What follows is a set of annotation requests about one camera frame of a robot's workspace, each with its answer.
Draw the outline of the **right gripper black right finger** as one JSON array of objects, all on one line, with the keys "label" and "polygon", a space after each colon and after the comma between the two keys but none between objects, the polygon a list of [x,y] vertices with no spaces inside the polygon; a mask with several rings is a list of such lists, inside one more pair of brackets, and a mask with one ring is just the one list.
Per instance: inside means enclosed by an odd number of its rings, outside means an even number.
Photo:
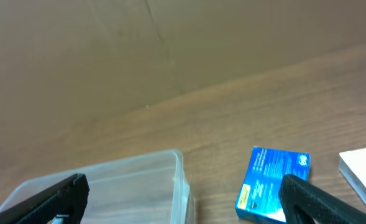
[{"label": "right gripper black right finger", "polygon": [[279,199],[287,224],[366,224],[366,214],[293,175],[282,179]]}]

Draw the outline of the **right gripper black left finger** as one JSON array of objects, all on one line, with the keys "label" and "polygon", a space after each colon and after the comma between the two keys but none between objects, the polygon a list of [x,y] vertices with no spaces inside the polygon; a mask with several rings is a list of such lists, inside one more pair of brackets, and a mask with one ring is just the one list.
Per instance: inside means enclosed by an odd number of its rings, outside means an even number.
[{"label": "right gripper black left finger", "polygon": [[0,213],[0,224],[79,224],[89,196],[84,174],[73,174]]}]

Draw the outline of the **blue medicine box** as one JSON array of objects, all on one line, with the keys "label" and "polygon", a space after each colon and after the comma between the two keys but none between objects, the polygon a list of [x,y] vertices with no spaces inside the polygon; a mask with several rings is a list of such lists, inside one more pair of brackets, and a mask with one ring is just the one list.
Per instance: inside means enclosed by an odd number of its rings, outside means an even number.
[{"label": "blue medicine box", "polygon": [[255,146],[235,203],[237,216],[255,223],[285,223],[279,199],[283,177],[293,174],[307,181],[310,164],[306,152]]}]

